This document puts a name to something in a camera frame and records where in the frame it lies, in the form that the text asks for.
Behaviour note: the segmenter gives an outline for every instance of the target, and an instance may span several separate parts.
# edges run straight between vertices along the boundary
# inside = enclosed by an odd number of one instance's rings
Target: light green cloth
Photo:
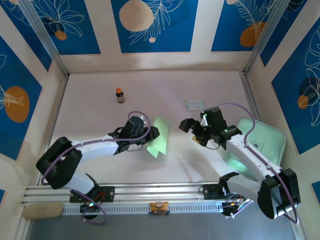
[[[252,126],[252,120],[244,118],[237,127],[242,131],[243,135],[246,135]],[[281,131],[263,122],[255,121],[255,128],[248,135],[247,140],[272,163],[280,165],[287,142],[286,136]],[[226,151],[223,159],[229,166],[234,167],[239,172],[255,178],[249,169],[232,153]]]
[[[160,136],[158,136],[155,140],[149,142],[148,147],[146,149],[152,156],[157,158],[159,152],[166,155],[169,123],[166,120],[164,120],[161,116],[157,116],[154,119],[152,126],[158,128]]]

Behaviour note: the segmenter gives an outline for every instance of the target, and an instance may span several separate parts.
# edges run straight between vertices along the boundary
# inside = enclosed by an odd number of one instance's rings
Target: orange circle print
[[[240,36],[241,46],[247,48],[255,46],[265,25],[266,23],[264,21],[260,21],[254,25],[248,26]]]
[[[298,107],[300,109],[306,109],[306,107],[308,107],[308,98],[305,95],[301,95],[298,98]]]
[[[5,112],[16,123],[23,123],[29,114],[30,102],[27,92],[19,86],[12,86],[4,94]]]
[[[55,37],[61,41],[67,40],[68,36],[64,31],[56,31],[54,33]]]

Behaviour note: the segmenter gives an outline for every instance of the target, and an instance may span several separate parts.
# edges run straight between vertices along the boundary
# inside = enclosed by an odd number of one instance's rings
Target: gray floor
[[[235,219],[220,213],[109,215],[103,226],[80,216],[32,221],[27,240],[293,240],[290,222],[271,220],[252,203]]]

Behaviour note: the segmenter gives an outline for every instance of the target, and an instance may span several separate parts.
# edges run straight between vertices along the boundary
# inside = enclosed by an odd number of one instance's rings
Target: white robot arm
[[[247,142],[247,137],[236,126],[227,126],[219,107],[205,110],[200,117],[201,122],[193,118],[183,120],[179,128],[185,133],[191,129],[193,140],[201,146],[206,147],[209,140],[214,140],[236,156],[257,179],[248,179],[237,172],[228,173],[220,178],[219,184],[203,186],[204,198],[211,200],[238,194],[257,202],[261,211],[270,219],[292,209],[296,216],[295,207],[298,207],[301,199],[294,171],[290,168],[283,170],[272,163]]]
[[[140,117],[132,116],[124,127],[102,138],[79,142],[60,137],[38,160],[36,168],[53,189],[69,188],[94,197],[99,194],[99,185],[88,174],[76,172],[78,165],[100,156],[120,154],[130,145],[144,145],[160,135],[156,127],[144,124]]]

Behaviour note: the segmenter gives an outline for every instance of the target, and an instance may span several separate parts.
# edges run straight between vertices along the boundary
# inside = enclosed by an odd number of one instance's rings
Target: small clear container
[[[202,111],[205,109],[205,102],[203,100],[187,100],[186,107],[189,111]]]

